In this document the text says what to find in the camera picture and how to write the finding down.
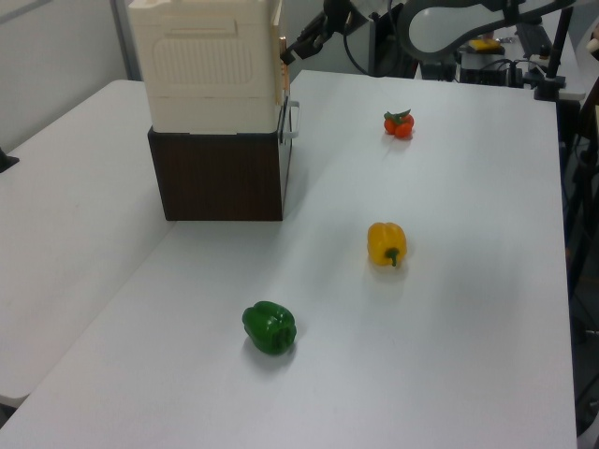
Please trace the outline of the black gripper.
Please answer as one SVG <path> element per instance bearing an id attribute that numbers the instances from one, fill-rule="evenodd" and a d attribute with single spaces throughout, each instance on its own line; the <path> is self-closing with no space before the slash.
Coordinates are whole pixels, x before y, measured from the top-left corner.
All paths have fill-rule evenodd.
<path id="1" fill-rule="evenodd" d="M 300 32 L 296 41 L 280 54 L 285 65 L 298 58 L 305 60 L 318 54 L 334 34 L 347 37 L 352 21 L 352 3 L 348 0 L 326 0 L 321 12 Z"/>

